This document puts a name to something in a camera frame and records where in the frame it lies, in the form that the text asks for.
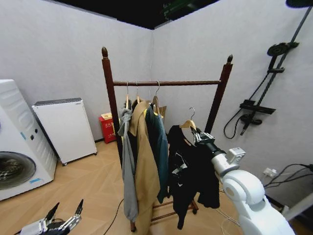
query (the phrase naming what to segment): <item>dark green jacket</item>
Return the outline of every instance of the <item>dark green jacket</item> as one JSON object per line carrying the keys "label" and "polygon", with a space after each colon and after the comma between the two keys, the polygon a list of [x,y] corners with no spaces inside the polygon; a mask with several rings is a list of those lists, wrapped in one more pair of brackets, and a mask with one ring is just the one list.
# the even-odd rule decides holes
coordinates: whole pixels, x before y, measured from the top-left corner
{"label": "dark green jacket", "polygon": [[160,180],[160,192],[157,199],[160,203],[167,195],[168,178],[168,145],[163,121],[160,115],[155,115],[151,106],[147,109],[146,124],[149,135],[149,143],[156,161],[158,177]]}

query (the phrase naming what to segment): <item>gray hoodie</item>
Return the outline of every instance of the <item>gray hoodie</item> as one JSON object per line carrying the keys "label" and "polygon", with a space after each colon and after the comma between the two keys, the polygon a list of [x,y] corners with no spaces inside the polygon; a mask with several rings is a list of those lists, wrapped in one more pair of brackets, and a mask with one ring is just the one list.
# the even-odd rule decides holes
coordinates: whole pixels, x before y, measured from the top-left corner
{"label": "gray hoodie", "polygon": [[118,130],[119,136],[123,136],[123,162],[122,177],[124,181],[124,214],[132,222],[138,215],[138,203],[134,183],[135,163],[131,143],[128,137],[129,121],[132,111],[126,108],[120,109],[121,125]]}

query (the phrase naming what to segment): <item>wooden clothes rack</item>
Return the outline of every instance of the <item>wooden clothes rack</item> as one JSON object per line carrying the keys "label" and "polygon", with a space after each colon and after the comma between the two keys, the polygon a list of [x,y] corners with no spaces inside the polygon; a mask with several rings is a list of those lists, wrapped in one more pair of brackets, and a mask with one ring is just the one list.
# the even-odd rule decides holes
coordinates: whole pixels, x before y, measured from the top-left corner
{"label": "wooden clothes rack", "polygon": [[[221,77],[217,81],[161,81],[161,82],[126,82],[126,81],[113,81],[112,78],[112,71],[111,71],[111,64],[110,60],[108,58],[108,51],[105,47],[102,48],[102,66],[104,71],[104,77],[107,84],[107,90],[108,90],[108,96],[109,96],[109,103],[112,113],[112,119],[114,124],[114,130],[115,133],[119,130],[119,120],[118,120],[118,112],[117,112],[117,105],[116,105],[116,98],[115,98],[115,92],[114,92],[114,86],[198,86],[198,85],[217,85],[217,89],[215,91],[215,96],[213,99],[213,103],[210,109],[210,114],[205,126],[205,132],[211,133],[212,127],[217,115],[217,112],[219,110],[222,97],[224,95],[224,91],[226,89],[226,85],[229,79],[229,75],[232,69],[231,61],[233,59],[233,56],[230,55],[227,59],[227,63],[224,64],[223,70],[221,73]],[[118,135],[116,135],[116,141],[117,141],[117,149],[118,149],[118,155],[120,159],[120,163],[122,166],[122,138]],[[167,202],[160,205],[153,206],[153,208],[162,207],[165,205],[169,205],[173,203]],[[193,213],[196,214],[197,210],[199,209],[196,202],[193,200],[190,204],[190,207],[188,209],[192,209]],[[151,221],[159,220],[162,218],[166,218],[168,216],[171,216],[173,214],[176,214],[175,212],[165,214],[156,218],[152,218]],[[135,223],[131,222],[131,231],[134,232],[136,230]]]}

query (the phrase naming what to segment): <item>white wall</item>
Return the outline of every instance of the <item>white wall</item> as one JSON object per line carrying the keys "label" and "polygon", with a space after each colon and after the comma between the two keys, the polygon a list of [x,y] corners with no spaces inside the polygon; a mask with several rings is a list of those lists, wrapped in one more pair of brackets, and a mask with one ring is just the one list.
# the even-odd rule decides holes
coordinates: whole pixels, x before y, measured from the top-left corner
{"label": "white wall", "polygon": [[[300,46],[284,62],[286,71],[277,75],[262,103],[277,111],[258,116],[264,123],[249,127],[242,137],[230,141],[223,136],[225,123],[264,77],[271,59],[267,49],[290,41],[305,11],[287,8],[285,0],[221,0],[153,31],[152,80],[216,80],[228,55],[234,55],[212,134],[223,149],[246,150],[241,168],[259,177],[267,166],[281,170],[291,163],[313,163],[313,13],[297,37]],[[167,131],[190,117],[190,106],[196,109],[195,123],[204,129],[214,92],[208,86],[162,87],[158,96],[160,105],[168,105]],[[293,205],[312,192],[312,182],[308,177],[267,193]]]}
{"label": "white wall", "polygon": [[[81,97],[93,137],[110,111],[102,69],[106,46],[116,80],[150,80],[152,32],[44,0],[0,0],[0,79],[14,79],[31,106]],[[139,88],[147,97],[149,88]],[[117,103],[126,89],[117,88]],[[135,88],[130,88],[131,98]]]}

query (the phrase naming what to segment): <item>wooden hanger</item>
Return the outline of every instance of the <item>wooden hanger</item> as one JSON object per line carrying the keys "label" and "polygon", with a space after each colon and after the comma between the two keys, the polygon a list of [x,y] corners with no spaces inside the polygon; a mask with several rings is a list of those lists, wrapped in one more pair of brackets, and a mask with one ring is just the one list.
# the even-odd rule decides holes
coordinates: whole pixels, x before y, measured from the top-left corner
{"label": "wooden hanger", "polygon": [[157,92],[160,89],[160,83],[157,81],[158,83],[158,89],[156,91],[156,95],[153,97],[152,103],[156,106],[156,113],[159,115],[160,114],[160,108],[158,106],[158,97],[157,97]]}
{"label": "wooden hanger", "polygon": [[140,103],[140,98],[139,98],[139,95],[138,95],[138,82],[136,82],[136,85],[137,85],[137,103],[139,104]]}
{"label": "wooden hanger", "polygon": [[194,113],[192,114],[190,120],[187,120],[183,125],[180,125],[179,127],[180,128],[189,128],[189,127],[192,127],[193,129],[197,129],[196,128],[196,125],[194,123],[194,121],[192,121],[192,117],[195,115],[195,108],[194,107],[190,107],[189,109],[193,109],[194,110]]}
{"label": "wooden hanger", "polygon": [[128,96],[128,81],[127,81],[127,95],[126,95],[126,108],[128,109],[129,96]]}

